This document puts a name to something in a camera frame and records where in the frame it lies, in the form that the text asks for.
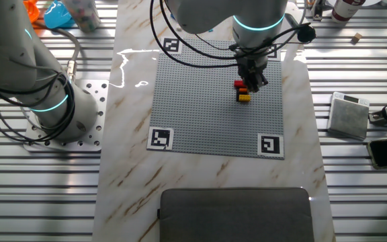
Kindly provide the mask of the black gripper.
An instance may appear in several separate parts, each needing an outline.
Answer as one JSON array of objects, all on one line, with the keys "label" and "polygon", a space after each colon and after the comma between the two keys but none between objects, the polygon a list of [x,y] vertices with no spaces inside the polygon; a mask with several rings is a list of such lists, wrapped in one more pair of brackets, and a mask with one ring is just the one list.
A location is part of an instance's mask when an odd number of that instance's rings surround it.
[{"label": "black gripper", "polygon": [[262,48],[252,54],[248,54],[251,49],[236,50],[238,74],[243,80],[244,85],[251,92],[256,93],[259,89],[268,84],[268,80],[263,74],[267,67],[268,58],[266,52],[268,47]]}]

